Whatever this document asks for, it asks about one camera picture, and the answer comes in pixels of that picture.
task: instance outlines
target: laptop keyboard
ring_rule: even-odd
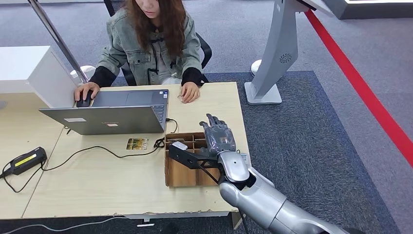
[[[164,120],[165,105],[153,105],[153,112],[155,112],[156,117],[160,123]]]

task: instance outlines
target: white block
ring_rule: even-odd
[[[76,87],[50,46],[0,47],[0,94],[35,93],[50,108],[70,108]]]

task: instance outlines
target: black office chair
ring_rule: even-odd
[[[119,10],[123,6],[124,0],[104,0],[106,8],[108,9],[109,15],[113,16],[117,10]],[[201,43],[201,49],[204,52],[204,60],[202,61],[201,65],[204,68],[209,60],[212,57],[212,50],[208,43],[197,33],[196,36],[199,38]],[[129,67],[128,63],[125,63],[122,67],[123,75],[125,76],[126,83],[129,86],[136,86],[136,80],[133,76],[131,68]]]

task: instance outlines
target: red line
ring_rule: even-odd
[[[314,15],[313,11],[309,10],[305,12],[305,15],[361,100],[363,100],[383,130],[413,167],[413,142],[374,95],[369,85],[363,80],[344,52]]]

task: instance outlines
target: woman's right hand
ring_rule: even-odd
[[[100,87],[94,82],[87,82],[86,84],[80,85],[78,88],[75,90],[75,101],[80,101],[80,93],[83,92],[83,100],[86,100],[86,96],[88,94],[88,91],[92,90],[92,99],[94,99],[97,95],[97,92],[99,92]]]

